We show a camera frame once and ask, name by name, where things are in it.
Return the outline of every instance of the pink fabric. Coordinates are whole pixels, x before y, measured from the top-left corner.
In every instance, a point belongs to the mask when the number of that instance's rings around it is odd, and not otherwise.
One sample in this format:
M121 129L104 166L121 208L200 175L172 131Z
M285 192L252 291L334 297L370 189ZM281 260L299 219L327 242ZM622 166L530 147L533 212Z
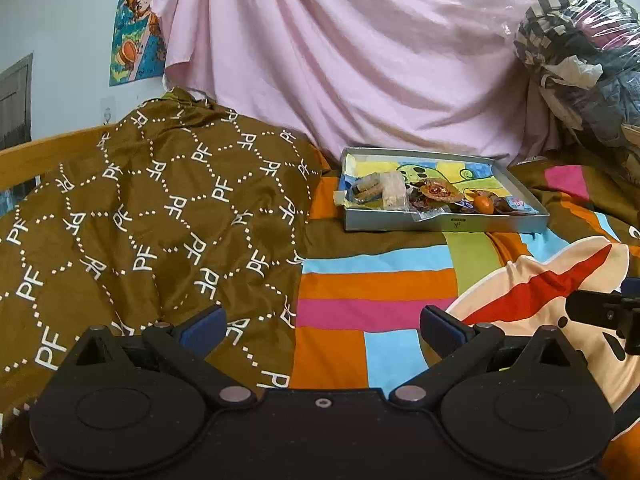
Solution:
M501 157L556 147L537 89L456 0L153 0L167 77L339 157L374 145Z
M420 328L426 304L445 310L456 298L428 301L298 300L296 326L388 332Z
M589 199L587 183L584 181L582 166L555 166L545 170L546 183L550 189L564 191L584 200Z

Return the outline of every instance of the wooden headboard rail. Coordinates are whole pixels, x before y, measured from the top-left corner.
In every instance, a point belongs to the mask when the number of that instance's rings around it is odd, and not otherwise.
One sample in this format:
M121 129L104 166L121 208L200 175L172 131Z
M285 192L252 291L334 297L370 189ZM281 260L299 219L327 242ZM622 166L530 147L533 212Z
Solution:
M106 132L115 126L97 126L55 137L33 140L0 151L0 190L26 182L34 176L53 170L66 162L95 149Z

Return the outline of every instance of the bed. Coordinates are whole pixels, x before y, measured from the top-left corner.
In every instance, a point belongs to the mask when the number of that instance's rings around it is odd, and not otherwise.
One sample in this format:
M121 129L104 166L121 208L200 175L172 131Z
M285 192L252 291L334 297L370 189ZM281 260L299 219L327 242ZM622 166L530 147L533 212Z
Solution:
M256 392L388 393L439 360L417 330L434 304L511 334L564 323L617 410L604 467L637 477L638 357L562 320L572 290L640 275L640 191L586 156L515 166L549 229L486 235L347 233L338 175L304 136L179 89L118 124L0 152L0 185L42 175L0 218L0 474L42 473L28 411L88 325L139 334L218 304L228 327L207 360Z

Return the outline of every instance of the brown blanket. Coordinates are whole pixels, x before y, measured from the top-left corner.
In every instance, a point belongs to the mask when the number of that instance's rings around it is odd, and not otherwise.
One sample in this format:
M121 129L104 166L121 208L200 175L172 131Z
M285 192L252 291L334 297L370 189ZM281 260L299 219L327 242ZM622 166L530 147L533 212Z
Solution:
M210 361L256 390L288 383L321 171L300 137L175 91L0 219L0 478L37 472L26 414L91 324L139 334L220 304L233 322Z

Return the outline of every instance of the pink patch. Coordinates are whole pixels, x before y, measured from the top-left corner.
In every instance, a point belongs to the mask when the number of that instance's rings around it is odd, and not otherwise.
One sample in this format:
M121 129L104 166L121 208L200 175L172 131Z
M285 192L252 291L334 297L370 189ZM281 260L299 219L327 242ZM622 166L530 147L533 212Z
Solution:
M444 310L454 300L298 300L296 326L363 332L417 329L425 305L432 304Z
M555 166L545 170L549 189L564 191L583 200L589 199L587 183L584 181L582 166Z

